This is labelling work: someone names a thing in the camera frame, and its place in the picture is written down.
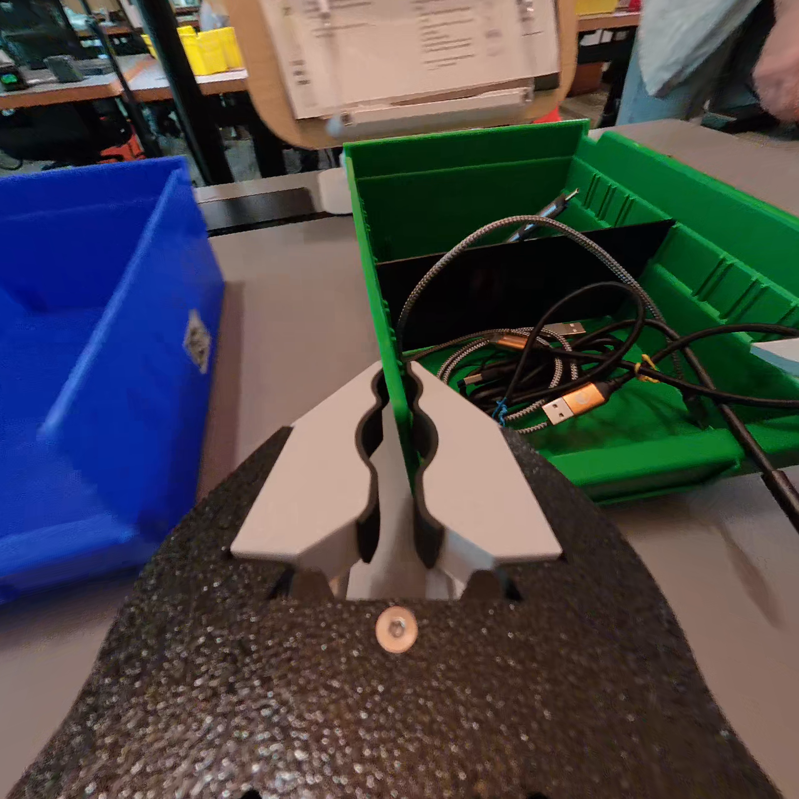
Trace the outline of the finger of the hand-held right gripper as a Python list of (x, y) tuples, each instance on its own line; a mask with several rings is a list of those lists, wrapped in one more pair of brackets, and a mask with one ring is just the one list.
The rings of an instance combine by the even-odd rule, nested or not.
[(791, 376), (799, 375), (798, 339), (753, 343), (750, 352), (764, 362)]

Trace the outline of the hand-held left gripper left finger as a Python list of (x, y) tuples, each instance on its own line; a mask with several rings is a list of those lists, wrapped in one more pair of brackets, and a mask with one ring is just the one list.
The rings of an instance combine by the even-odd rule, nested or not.
[(370, 563), (380, 538), (378, 475), (385, 377), (379, 361), (303, 414), (265, 479), (231, 554), (324, 579), (347, 597), (352, 567)]

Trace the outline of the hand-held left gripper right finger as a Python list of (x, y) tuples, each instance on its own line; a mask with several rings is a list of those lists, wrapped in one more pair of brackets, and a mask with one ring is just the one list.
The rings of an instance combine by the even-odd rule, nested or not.
[(425, 598), (521, 601), (513, 565), (563, 549), (502, 428), (424, 366), (408, 367), (413, 541)]

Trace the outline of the black usb cable orange plugs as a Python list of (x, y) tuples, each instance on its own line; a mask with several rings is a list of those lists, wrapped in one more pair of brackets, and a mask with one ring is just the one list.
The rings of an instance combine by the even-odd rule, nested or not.
[[(564, 349), (567, 349), (567, 342), (571, 337), (584, 335), (585, 333), (586, 328), (581, 323), (557, 323), (546, 325), (543, 328), (541, 340), (545, 345), (556, 342), (560, 343)], [(509, 353), (511, 357), (498, 361), (491, 361), (490, 357), (485, 358), (465, 377), (456, 382), (459, 393), (466, 396), (469, 387), (476, 388), (483, 385), (495, 384), (506, 375), (512, 375), (519, 357), (525, 348), (528, 336), (529, 333), (526, 332), (526, 330), (518, 328), (506, 333), (489, 334), (487, 337), (483, 337), (463, 347), (458, 353), (459, 356), (462, 355), (466, 357), (478, 350), (487, 348), (494, 353)]]
[[(500, 425), (505, 425), (507, 420), (507, 408), (514, 405), (514, 394), (516, 393), (517, 383), (526, 374), (526, 361), (534, 350), (534, 345), (538, 335), (543, 331), (546, 323), (552, 315), (560, 315), (562, 306), (570, 305), (580, 295), (595, 291), (615, 291), (622, 292), (631, 297), (636, 309), (634, 319), (629, 323), (621, 324), (622, 327), (631, 327), (631, 332), (621, 345), (609, 355), (591, 356), (589, 360), (596, 364), (592, 371), (580, 372), (576, 379), (568, 384), (548, 387), (536, 394), (540, 399), (544, 399), (553, 392), (558, 392), (558, 397), (550, 403), (542, 405), (549, 425), (557, 425), (565, 419), (585, 414), (596, 407), (599, 407), (623, 385), (631, 380), (642, 382), (664, 383), (671, 385), (688, 396), (702, 396), (714, 402), (718, 407), (730, 405), (742, 405), (751, 407), (768, 408), (788, 408), (797, 409), (797, 401), (771, 399), (762, 397), (752, 397), (748, 395), (735, 395), (728, 392), (717, 390), (711, 384), (711, 378), (705, 373), (702, 364), (694, 357), (690, 350), (690, 344), (704, 338), (728, 333), (766, 333), (778, 334), (781, 339), (772, 342), (772, 345), (787, 345), (790, 340), (797, 339), (797, 330), (785, 325), (722, 325), (714, 328), (707, 328), (696, 333), (680, 336), (669, 328), (664, 322), (656, 319), (649, 319), (647, 313), (654, 315), (654, 311), (646, 304), (647, 296), (640, 288), (625, 283), (605, 281), (593, 285), (584, 286), (573, 293), (566, 295), (557, 303), (550, 306), (538, 319), (537, 324), (529, 333), (525, 347), (516, 365), (511, 382), (507, 386), (503, 398), (498, 402), (496, 409), (492, 413), (492, 418)], [(642, 360), (636, 363), (629, 363), (623, 360), (624, 355), (630, 347), (636, 344), (638, 337), (648, 325), (656, 327), (670, 340), (670, 343), (654, 357), (643, 356)], [(678, 377), (670, 376), (656, 369), (658, 362), (667, 355), (681, 352), (684, 359), (689, 363), (691, 369), (699, 379), (700, 383), (694, 385)]]

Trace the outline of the blue plastic bin white tag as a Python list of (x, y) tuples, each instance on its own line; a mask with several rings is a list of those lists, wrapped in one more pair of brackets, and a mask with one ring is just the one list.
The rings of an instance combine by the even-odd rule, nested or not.
[(1, 201), (6, 605), (142, 566), (192, 508), (225, 282), (180, 157)]

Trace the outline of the green plastic bin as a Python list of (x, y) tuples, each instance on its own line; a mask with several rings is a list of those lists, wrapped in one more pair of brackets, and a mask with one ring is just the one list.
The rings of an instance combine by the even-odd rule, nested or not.
[[(410, 136), (347, 145), (345, 162), (375, 333), (411, 479), (418, 460), (404, 359), (418, 354), (420, 365), (436, 376), (481, 332), (505, 328), (397, 352), (412, 310), (398, 348), (377, 281), (379, 262), (443, 257), (479, 228), (532, 215), (579, 188), (555, 221), (585, 236), (674, 220), (645, 269), (643, 286), (635, 281), (676, 334), (757, 323), (797, 330), (797, 216), (623, 135), (594, 140), (587, 124), (565, 122)], [(728, 333), (694, 341), (690, 349), (722, 392), (797, 401), (797, 377), (750, 352), (754, 342), (775, 338), (781, 336)], [(646, 325), (623, 360), (652, 358), (668, 344)], [(507, 408), (506, 426), (525, 433), (535, 450), (594, 501), (684, 491), (760, 471), (713, 401), (689, 399), (664, 383), (633, 379), (588, 413), (532, 430), (547, 421), (541, 408), (529, 421), (511, 415), (538, 401), (534, 393), (550, 384), (557, 367), (541, 344), (535, 349)], [(657, 370), (699, 382), (679, 352), (660, 360)], [(772, 465), (797, 466), (797, 409), (733, 410)]]

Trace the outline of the black bin divider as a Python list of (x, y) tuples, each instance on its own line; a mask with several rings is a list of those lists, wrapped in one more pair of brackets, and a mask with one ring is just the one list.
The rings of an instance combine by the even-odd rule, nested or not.
[[(643, 275), (674, 220), (655, 221), (586, 234), (643, 286)], [(404, 303), (443, 253), (379, 262), (377, 281), (391, 326)], [(414, 304), (397, 352), (441, 345), (490, 328), (532, 326), (563, 297), (600, 282), (621, 283), (600, 260), (564, 235), (518, 244), (469, 248), (456, 256)], [(596, 320), (631, 310), (617, 289), (592, 289), (564, 305), (554, 323)]]

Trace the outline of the wooden document stand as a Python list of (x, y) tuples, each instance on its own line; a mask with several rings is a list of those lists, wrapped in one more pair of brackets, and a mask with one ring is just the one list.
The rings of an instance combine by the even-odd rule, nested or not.
[(487, 111), (423, 115), (410, 120), (389, 120), (364, 125), (295, 118), (280, 72), (275, 46), (261, 10), (261, 2), (227, 2), (226, 7), (241, 49), (247, 86), (253, 105), (267, 127), (286, 143), (303, 149), (322, 150), (355, 141), (393, 136), (433, 134), (466, 129), (536, 122), (557, 111), (568, 95), (577, 66), (578, 15), (576, 2), (554, 2), (558, 24), (560, 83), (558, 88), (536, 90), (524, 105)]

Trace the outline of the black metal pole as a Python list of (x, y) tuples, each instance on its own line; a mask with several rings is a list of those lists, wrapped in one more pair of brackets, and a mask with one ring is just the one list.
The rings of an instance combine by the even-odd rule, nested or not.
[(168, 1), (136, 1), (144, 30), (150, 36), (169, 84), (189, 151), (206, 185), (234, 182), (221, 134), (185, 54)]

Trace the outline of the printed instruction sheets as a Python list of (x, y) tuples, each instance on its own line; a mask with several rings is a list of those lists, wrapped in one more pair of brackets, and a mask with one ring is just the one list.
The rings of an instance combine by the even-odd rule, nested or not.
[(261, 10), (299, 121), (513, 108), (560, 83), (554, 2), (266, 1)]

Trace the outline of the yellow plastic bin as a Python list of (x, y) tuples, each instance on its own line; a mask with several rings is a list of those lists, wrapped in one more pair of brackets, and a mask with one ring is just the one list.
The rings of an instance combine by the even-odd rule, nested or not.
[(233, 27), (197, 32), (188, 25), (177, 28), (177, 33), (195, 76), (210, 76), (244, 68)]

